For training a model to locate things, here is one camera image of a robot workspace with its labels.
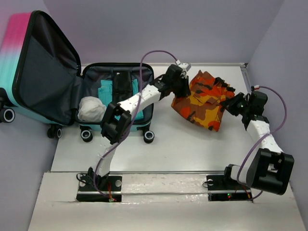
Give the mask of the white garment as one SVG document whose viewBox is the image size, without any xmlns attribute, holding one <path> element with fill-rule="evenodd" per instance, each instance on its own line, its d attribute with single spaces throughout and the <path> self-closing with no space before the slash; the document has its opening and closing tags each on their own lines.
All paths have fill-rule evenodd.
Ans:
<svg viewBox="0 0 308 231">
<path fill-rule="evenodd" d="M 106 111 L 106 106 L 99 98 L 87 96 L 81 99 L 77 117 L 81 121 L 100 122 Z"/>
</svg>

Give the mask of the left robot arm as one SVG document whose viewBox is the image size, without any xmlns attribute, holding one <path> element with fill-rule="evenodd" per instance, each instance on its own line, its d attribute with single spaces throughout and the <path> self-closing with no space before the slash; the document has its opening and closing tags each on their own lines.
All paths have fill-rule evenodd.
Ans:
<svg viewBox="0 0 308 231">
<path fill-rule="evenodd" d="M 142 91 L 132 97 L 110 103 L 101 123 L 101 147 L 95 164 L 88 169 L 90 185 L 99 193 L 106 186 L 110 172 L 110 164 L 118 145 L 130 133 L 137 113 L 163 98 L 174 93 L 177 97 L 189 96 L 189 79 L 187 72 L 190 63 L 176 61 L 171 64 L 166 73 L 147 84 Z"/>
</svg>

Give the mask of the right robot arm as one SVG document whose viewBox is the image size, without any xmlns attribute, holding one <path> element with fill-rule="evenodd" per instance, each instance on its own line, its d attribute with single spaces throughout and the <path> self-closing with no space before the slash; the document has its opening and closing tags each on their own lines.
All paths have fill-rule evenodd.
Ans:
<svg viewBox="0 0 308 231">
<path fill-rule="evenodd" d="M 288 187 L 294 166 L 294 158 L 286 154 L 273 137 L 269 120 L 263 115 L 268 101 L 267 94 L 253 90 L 239 93 L 221 102 L 221 106 L 233 116 L 242 116 L 245 130 L 254 145 L 240 165 L 225 167 L 222 185 L 232 189 L 237 184 L 263 192 L 283 195 Z"/>
</svg>

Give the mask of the black pouch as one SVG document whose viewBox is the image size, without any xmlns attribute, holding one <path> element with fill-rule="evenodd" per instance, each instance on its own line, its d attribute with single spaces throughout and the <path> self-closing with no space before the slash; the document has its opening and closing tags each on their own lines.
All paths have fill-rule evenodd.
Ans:
<svg viewBox="0 0 308 231">
<path fill-rule="evenodd" d="M 119 101 L 132 96 L 132 80 L 130 72 L 117 72 L 113 76 L 113 97 Z"/>
</svg>

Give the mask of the turquoise shorts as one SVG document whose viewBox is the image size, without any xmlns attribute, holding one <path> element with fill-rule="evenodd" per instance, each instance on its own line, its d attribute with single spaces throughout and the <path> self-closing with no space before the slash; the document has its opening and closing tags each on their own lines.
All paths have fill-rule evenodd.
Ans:
<svg viewBox="0 0 308 231">
<path fill-rule="evenodd" d="M 103 105 L 108 106 L 112 101 L 112 81 L 111 80 L 101 80 L 101 87 L 98 88 L 98 98 L 101 100 Z M 132 81 L 132 93 L 133 95 L 139 92 L 139 84 L 137 79 Z"/>
</svg>

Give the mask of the orange camouflage shorts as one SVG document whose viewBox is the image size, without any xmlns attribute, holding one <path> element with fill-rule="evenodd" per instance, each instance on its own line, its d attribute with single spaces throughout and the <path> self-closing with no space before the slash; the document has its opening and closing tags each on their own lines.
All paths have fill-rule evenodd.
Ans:
<svg viewBox="0 0 308 231">
<path fill-rule="evenodd" d="M 174 97 L 171 107 L 185 120 L 210 131 L 219 131 L 225 109 L 220 102 L 235 96 L 235 88 L 220 77 L 201 70 L 190 81 L 191 95 Z"/>
</svg>

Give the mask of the pink teal kids suitcase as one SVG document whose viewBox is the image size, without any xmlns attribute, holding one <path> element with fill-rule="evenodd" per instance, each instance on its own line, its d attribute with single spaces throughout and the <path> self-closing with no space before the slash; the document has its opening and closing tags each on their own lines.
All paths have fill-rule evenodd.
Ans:
<svg viewBox="0 0 308 231">
<path fill-rule="evenodd" d="M 82 98 L 98 98 L 101 80 L 130 72 L 145 86 L 154 79 L 148 64 L 94 63 L 82 68 L 78 52 L 55 21 L 43 11 L 13 14 L 0 48 L 0 120 L 11 123 L 16 113 L 49 124 L 47 136 L 58 139 L 62 128 L 79 124 L 90 142 L 100 122 L 78 119 Z"/>
</svg>

